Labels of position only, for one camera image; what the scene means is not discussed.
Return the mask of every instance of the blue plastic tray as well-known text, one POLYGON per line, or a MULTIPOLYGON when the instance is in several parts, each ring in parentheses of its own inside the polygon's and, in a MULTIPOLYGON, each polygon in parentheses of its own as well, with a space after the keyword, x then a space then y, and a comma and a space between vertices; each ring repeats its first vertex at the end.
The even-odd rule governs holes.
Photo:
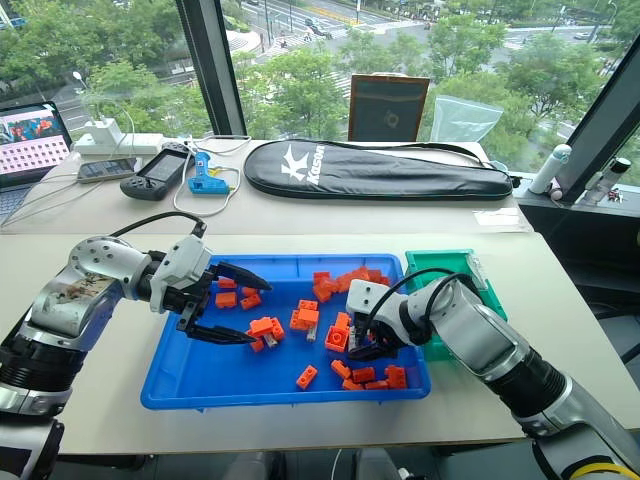
MULTIPOLYGON (((262 305, 247 311, 240 306, 220 310, 210 302, 199 323, 246 331, 251 320, 263 316, 278 317, 286 338, 273 349, 265 345, 259 353, 254 353, 248 345, 213 345, 189 339, 178 332, 175 328, 178 316, 171 314, 140 395, 145 407, 164 410, 346 400, 387 401, 423 398, 431 390, 426 363, 419 348, 403 348, 395 359, 350 363, 346 361, 346 354, 331 352, 324 347, 329 325, 335 323, 338 312, 344 311, 345 293, 334 294, 330 301, 320 304, 315 342, 307 342, 305 332, 289 328, 291 312, 297 308, 298 300, 315 300, 311 290, 313 272, 329 271, 332 277, 337 277, 365 265, 380 269, 383 275, 395 282, 402 276, 402 269, 393 255, 230 255, 212 259, 214 263, 221 260, 248 268, 268 280, 273 290, 261 294, 262 305), (331 361, 336 358, 355 368, 374 366, 376 379, 384 378, 384 368, 389 364, 404 366, 409 388, 342 390, 342 379, 330 368, 331 361), (302 391, 296 386, 296 380, 309 364, 318 369, 318 375, 307 390, 302 391)), ((216 291, 217 286, 214 286, 213 293, 216 291)))

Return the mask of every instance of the smartphone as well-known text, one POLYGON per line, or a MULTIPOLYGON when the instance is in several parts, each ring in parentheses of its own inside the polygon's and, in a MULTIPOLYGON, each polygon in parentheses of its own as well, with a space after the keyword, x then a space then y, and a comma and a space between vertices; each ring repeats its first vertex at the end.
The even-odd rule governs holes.
POLYGON ((136 172, 138 163, 136 158, 83 163, 78 170, 77 180, 78 183, 91 183, 130 177, 136 172))

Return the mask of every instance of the white power strip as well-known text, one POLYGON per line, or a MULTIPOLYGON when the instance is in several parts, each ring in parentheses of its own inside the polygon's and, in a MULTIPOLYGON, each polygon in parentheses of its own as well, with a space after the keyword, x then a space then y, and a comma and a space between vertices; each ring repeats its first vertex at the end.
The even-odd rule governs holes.
POLYGON ((81 155, 156 155, 166 141, 161 133, 124 134, 113 118, 84 126, 85 133, 73 149, 81 155))

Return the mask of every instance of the green plastic bin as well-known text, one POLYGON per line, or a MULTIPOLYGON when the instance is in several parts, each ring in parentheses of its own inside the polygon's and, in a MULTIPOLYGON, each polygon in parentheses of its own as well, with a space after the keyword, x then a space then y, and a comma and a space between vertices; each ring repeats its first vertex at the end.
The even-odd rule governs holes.
MULTIPOLYGON (((405 255, 409 263, 407 274, 422 270, 423 268, 440 267, 471 275, 485 305, 500 315, 504 321, 507 321, 507 314, 502 308, 502 305, 500 305, 500 301, 493 291, 491 282, 489 282, 484 275, 482 265, 480 265, 480 261, 473 250, 412 250, 405 252, 405 255)), ((441 276, 443 276, 443 274, 438 272, 425 273, 410 280, 407 283, 407 289, 409 292, 414 292, 441 276)), ((427 362, 454 359, 451 352, 444 346, 444 343, 442 343, 442 340, 437 335, 423 347, 423 350, 427 362)))

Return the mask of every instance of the white desk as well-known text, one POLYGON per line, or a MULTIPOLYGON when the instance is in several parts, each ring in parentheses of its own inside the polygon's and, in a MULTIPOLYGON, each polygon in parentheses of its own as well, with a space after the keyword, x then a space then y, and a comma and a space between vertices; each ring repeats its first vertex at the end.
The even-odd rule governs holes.
MULTIPOLYGON (((116 225, 109 225, 110 230, 116 225)), ((573 375, 627 428, 640 428, 640 392, 544 240, 535 233, 215 235, 220 253, 389 252, 473 248, 511 324, 573 375)), ((128 235, 141 249, 180 236, 128 235)), ((0 236, 0 334, 67 261, 84 235, 0 236)), ((61 420, 63 453, 217 452, 371 444, 505 441, 522 432, 508 410, 460 366, 431 364, 423 400, 150 411, 139 401, 164 325, 143 302, 122 301, 74 383, 61 420)))
MULTIPOLYGON (((209 148, 223 150, 232 140, 210 141, 209 148)), ((246 156, 257 145, 253 141, 230 156, 216 158, 223 165, 240 167, 246 156)), ((477 143, 460 143, 476 153, 483 161, 486 155, 477 143)), ((410 151, 413 157, 429 158, 443 163, 470 164, 467 157, 446 152, 410 151)), ((72 154, 62 165, 53 169, 49 177, 77 172, 78 154, 72 154)), ((73 181, 73 177, 54 179, 36 186, 26 202, 42 196, 73 181)), ((72 199, 93 184, 76 185, 68 190, 27 206, 16 213, 16 218, 49 205, 72 199)), ((183 208, 211 211, 221 205, 222 199, 195 197, 188 188, 179 198, 183 208)), ((79 201, 51 209, 2 228, 2 233, 108 233, 134 220, 173 210, 173 192, 160 202, 136 200, 125 196, 119 182, 105 182, 79 201)), ((306 200, 267 195, 244 181, 240 191, 231 199, 227 209, 210 217, 209 233, 215 234, 306 234, 306 233, 423 233, 423 232, 530 232, 531 225, 517 209, 514 225, 480 225, 474 211, 514 207, 511 196, 498 201, 364 201, 364 200, 306 200)), ((167 219, 140 230, 142 233, 182 233, 187 221, 167 219)))

